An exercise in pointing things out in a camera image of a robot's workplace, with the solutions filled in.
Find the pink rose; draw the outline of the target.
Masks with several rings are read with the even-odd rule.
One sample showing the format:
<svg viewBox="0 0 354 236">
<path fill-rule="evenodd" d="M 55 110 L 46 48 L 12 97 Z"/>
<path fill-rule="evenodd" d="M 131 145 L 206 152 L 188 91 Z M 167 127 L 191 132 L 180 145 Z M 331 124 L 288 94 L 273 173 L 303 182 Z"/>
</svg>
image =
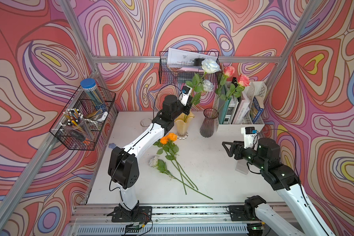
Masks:
<svg viewBox="0 0 354 236">
<path fill-rule="evenodd" d="M 236 79 L 235 83 L 231 83 L 228 91 L 221 94 L 219 98 L 223 101 L 229 100 L 232 96 L 239 98 L 246 87 L 250 86 L 250 80 L 247 76 L 241 75 L 239 79 Z"/>
<path fill-rule="evenodd" d="M 219 85 L 218 88 L 215 90 L 215 93 L 218 95 L 218 98 L 226 102 L 231 98 L 233 93 L 236 91 L 236 86 L 234 84 L 230 85 L 230 88 L 227 92 L 224 94 L 221 93 L 222 89 L 225 88 L 227 79 L 233 76 L 235 72 L 235 68 L 233 66 L 227 66 L 223 69 L 220 80 L 219 80 Z"/>
</svg>

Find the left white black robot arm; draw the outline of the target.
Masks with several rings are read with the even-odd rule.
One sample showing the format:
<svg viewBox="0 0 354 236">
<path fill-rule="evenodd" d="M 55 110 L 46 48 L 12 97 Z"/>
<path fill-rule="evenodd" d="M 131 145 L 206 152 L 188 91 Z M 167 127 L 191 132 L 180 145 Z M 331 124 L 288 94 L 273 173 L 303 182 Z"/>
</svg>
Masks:
<svg viewBox="0 0 354 236">
<path fill-rule="evenodd" d="M 179 115 L 190 113 L 192 99 L 192 96 L 185 93 L 178 97 L 167 95 L 162 109 L 157 112 L 146 131 L 125 147 L 115 147 L 112 150 L 108 175 L 111 177 L 110 182 L 118 185 L 120 205 L 127 211 L 133 211 L 139 205 L 133 187 L 140 174 L 138 159 L 174 127 L 175 119 Z"/>
</svg>

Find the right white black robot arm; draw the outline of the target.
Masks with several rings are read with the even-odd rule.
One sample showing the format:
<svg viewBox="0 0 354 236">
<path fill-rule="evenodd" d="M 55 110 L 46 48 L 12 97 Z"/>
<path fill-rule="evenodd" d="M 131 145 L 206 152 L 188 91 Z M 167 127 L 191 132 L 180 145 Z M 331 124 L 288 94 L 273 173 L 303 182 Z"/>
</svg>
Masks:
<svg viewBox="0 0 354 236">
<path fill-rule="evenodd" d="M 261 176 L 284 200 L 301 226 L 298 230 L 260 196 L 249 197 L 244 206 L 248 219 L 259 219 L 279 236 L 333 236 L 334 232 L 310 201 L 300 178 L 280 161 L 280 146 L 270 138 L 261 138 L 258 147 L 245 147 L 244 142 L 222 142 L 229 157 L 245 160 L 257 167 Z"/>
</svg>

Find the purple ribbed glass vase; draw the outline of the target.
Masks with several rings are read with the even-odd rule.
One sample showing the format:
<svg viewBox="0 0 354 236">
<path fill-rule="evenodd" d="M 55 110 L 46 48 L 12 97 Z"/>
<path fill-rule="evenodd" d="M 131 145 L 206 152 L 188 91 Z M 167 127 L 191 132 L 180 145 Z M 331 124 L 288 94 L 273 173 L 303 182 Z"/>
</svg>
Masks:
<svg viewBox="0 0 354 236">
<path fill-rule="evenodd" d="M 214 108 L 207 108 L 203 112 L 204 114 L 204 121 L 200 128 L 200 134 L 205 137 L 209 138 L 214 134 L 216 120 L 218 118 L 218 111 Z"/>
</svg>

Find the orange rose right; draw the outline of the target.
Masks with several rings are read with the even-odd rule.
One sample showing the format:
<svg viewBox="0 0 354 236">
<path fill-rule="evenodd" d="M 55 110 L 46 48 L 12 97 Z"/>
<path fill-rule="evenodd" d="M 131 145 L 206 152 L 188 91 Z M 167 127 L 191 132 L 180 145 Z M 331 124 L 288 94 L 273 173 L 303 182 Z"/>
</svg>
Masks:
<svg viewBox="0 0 354 236">
<path fill-rule="evenodd" d="M 177 160 L 178 152 L 179 152 L 179 147 L 175 144 L 175 141 L 178 139 L 178 136 L 174 133 L 169 133 L 167 135 L 167 143 L 166 147 L 168 148 L 168 160 L 172 162 L 172 164 L 175 166 L 177 171 L 179 172 L 181 181 L 183 183 L 186 183 L 189 187 L 191 187 L 194 190 L 199 190 L 197 185 L 194 183 L 194 181 L 189 177 L 189 175 L 186 173 L 186 171 L 183 169 L 182 165 Z"/>
</svg>

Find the orange rose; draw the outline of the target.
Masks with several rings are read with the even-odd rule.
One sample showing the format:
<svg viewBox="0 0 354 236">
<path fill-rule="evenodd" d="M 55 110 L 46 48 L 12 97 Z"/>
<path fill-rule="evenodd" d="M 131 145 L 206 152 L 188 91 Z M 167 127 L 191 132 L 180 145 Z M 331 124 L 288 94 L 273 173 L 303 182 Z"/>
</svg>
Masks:
<svg viewBox="0 0 354 236">
<path fill-rule="evenodd" d="M 162 137 L 161 139 L 159 139 L 158 141 L 156 141 L 153 145 L 158 147 L 158 151 L 157 151 L 157 154 L 158 155 L 161 155 L 161 154 L 165 154 L 165 157 L 166 159 L 168 158 L 168 148 L 166 147 L 166 143 L 167 143 L 167 135 Z M 186 191 L 186 184 L 184 184 L 181 180 L 178 179 L 178 181 L 180 181 L 182 184 L 183 184 L 183 187 L 184 187 L 184 191 L 185 191 L 185 194 L 187 194 L 187 191 Z"/>
<path fill-rule="evenodd" d="M 199 190 L 197 185 L 194 183 L 194 181 L 189 177 L 189 175 L 186 173 L 186 171 L 183 169 L 182 165 L 177 160 L 178 152 L 179 152 L 179 147 L 175 144 L 175 141 L 178 139 L 178 136 L 174 133 L 169 133 L 167 135 L 167 143 L 166 147 L 168 148 L 168 160 L 172 162 L 172 164 L 175 166 L 177 171 L 179 172 L 181 181 L 183 183 L 186 183 L 189 187 L 191 187 L 194 190 Z"/>
</svg>

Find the clear glass vase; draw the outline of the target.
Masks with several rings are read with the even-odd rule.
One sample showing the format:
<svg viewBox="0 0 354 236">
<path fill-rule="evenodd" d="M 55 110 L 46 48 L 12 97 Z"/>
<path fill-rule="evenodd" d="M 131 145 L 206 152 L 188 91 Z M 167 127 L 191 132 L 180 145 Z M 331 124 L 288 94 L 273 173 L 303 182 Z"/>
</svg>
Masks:
<svg viewBox="0 0 354 236">
<path fill-rule="evenodd" d="M 152 119 L 149 118 L 142 119 L 140 122 L 140 125 L 144 130 L 146 130 L 151 124 L 152 124 Z"/>
</svg>

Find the blue small box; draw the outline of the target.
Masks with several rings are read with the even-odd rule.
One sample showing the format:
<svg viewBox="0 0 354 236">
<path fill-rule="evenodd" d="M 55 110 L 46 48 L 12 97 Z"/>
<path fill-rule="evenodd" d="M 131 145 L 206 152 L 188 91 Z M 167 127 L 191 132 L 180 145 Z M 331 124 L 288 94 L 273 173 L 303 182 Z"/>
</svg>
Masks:
<svg viewBox="0 0 354 236">
<path fill-rule="evenodd" d="M 249 111 L 250 118 L 252 123 L 255 124 L 258 118 L 261 116 L 265 109 L 264 99 L 261 96 L 254 96 L 251 108 Z"/>
</svg>

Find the green folder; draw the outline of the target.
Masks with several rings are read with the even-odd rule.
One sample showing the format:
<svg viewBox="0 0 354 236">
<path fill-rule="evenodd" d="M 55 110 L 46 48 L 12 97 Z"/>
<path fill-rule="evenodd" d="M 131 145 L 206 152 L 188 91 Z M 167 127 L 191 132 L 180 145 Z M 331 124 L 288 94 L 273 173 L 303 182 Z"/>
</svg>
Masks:
<svg viewBox="0 0 354 236">
<path fill-rule="evenodd" d="M 222 99 L 222 96 L 224 95 L 224 97 L 226 98 L 226 94 L 227 92 L 229 92 L 229 88 L 227 85 L 224 85 L 222 90 L 221 90 L 221 94 L 219 96 L 219 104 L 218 104 L 218 112 L 219 112 L 219 116 L 218 116 L 218 121 L 219 121 L 219 124 L 223 124 L 224 123 L 224 120 L 225 120 L 225 117 L 226 117 L 226 114 L 227 114 L 227 110 L 228 110 L 228 107 L 231 103 L 231 98 L 227 99 L 227 100 L 224 100 Z"/>
</svg>

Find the white desktop file organizer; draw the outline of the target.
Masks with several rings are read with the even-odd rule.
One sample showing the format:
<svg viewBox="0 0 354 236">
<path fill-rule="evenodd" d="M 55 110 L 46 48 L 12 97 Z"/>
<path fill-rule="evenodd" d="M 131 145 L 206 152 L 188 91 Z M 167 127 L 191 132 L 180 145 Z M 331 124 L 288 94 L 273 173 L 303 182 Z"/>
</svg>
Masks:
<svg viewBox="0 0 354 236">
<path fill-rule="evenodd" d="M 253 97 L 254 96 L 261 96 L 262 98 L 265 98 L 266 93 L 267 93 L 267 87 L 264 82 L 251 82 L 250 86 L 246 87 L 245 90 L 246 95 L 248 96 L 250 100 L 249 104 L 249 109 L 244 116 L 241 124 L 232 124 L 234 115 L 236 113 L 236 110 L 239 106 L 239 103 L 241 102 L 242 98 L 239 98 L 238 100 L 231 100 L 231 103 L 228 107 L 227 114 L 224 120 L 223 124 L 219 124 L 218 119 L 216 120 L 216 125 L 215 125 L 215 131 L 217 132 L 240 132 L 242 127 L 248 127 L 248 126 L 253 126 L 257 131 L 262 130 L 264 127 L 264 121 L 262 117 L 260 116 L 258 120 L 256 121 L 255 124 L 252 123 L 252 120 L 249 115 L 249 111 L 251 108 L 251 104 L 253 102 Z M 219 104 L 219 98 L 215 98 L 214 102 L 214 108 L 218 108 Z"/>
</svg>

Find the orange rose left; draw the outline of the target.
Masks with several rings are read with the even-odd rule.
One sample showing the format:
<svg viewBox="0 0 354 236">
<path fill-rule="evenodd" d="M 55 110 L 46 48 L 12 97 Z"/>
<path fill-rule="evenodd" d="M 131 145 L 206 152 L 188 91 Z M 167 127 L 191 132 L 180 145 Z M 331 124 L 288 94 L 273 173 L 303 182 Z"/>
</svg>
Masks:
<svg viewBox="0 0 354 236">
<path fill-rule="evenodd" d="M 168 148 L 166 147 L 166 143 L 167 143 L 167 135 L 162 137 L 161 139 L 159 139 L 158 141 L 156 141 L 153 145 L 158 147 L 158 151 L 157 151 L 157 154 L 158 155 L 161 155 L 161 154 L 165 154 L 165 157 L 166 159 L 168 158 Z M 183 187 L 184 187 L 184 191 L 185 191 L 185 194 L 187 194 L 187 191 L 186 191 L 186 184 L 184 184 L 181 180 L 178 179 L 178 181 L 180 181 L 182 184 L 183 184 Z"/>
</svg>

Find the white book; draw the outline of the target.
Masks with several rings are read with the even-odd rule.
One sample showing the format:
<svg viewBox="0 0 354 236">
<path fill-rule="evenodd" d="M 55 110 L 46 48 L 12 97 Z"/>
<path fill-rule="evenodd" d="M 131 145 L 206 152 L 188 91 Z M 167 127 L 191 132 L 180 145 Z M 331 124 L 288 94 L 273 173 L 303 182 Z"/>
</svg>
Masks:
<svg viewBox="0 0 354 236">
<path fill-rule="evenodd" d="M 242 100 L 239 103 L 239 106 L 236 110 L 232 124 L 241 124 L 244 116 L 246 115 L 246 113 L 249 109 L 249 104 L 250 104 L 250 100 L 249 100 L 248 96 L 246 95 L 246 92 L 243 91 L 242 92 Z"/>
</svg>

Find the black tape roll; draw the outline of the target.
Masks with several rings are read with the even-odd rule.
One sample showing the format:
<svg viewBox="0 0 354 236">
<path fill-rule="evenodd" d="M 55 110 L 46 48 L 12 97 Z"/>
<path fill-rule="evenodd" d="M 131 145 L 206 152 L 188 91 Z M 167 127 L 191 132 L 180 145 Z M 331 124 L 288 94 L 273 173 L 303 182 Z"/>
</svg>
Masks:
<svg viewBox="0 0 354 236">
<path fill-rule="evenodd" d="M 204 60 L 205 60 L 205 58 L 196 58 L 196 59 L 194 59 L 193 66 L 201 67 Z"/>
</svg>

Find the blue lid pencil jar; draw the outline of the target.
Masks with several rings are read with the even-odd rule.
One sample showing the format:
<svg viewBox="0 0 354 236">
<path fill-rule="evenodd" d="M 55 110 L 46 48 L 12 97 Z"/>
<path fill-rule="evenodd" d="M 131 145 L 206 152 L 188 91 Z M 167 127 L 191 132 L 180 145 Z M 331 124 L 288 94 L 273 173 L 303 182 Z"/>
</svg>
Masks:
<svg viewBox="0 0 354 236">
<path fill-rule="evenodd" d="M 95 79 L 84 79 L 80 82 L 80 86 L 85 94 L 91 99 L 96 111 L 101 110 L 102 112 L 107 112 L 105 100 L 98 89 Z"/>
</svg>

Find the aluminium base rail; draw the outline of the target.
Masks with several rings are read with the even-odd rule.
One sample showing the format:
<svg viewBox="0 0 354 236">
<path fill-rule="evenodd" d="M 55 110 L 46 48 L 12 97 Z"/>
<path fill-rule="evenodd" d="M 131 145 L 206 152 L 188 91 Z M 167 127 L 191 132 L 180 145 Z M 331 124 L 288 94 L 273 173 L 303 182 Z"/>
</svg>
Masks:
<svg viewBox="0 0 354 236">
<path fill-rule="evenodd" d="M 64 236 L 304 236 L 286 204 L 269 204 L 254 219 L 247 204 L 146 204 L 136 220 L 116 205 L 86 205 L 73 211 Z"/>
</svg>

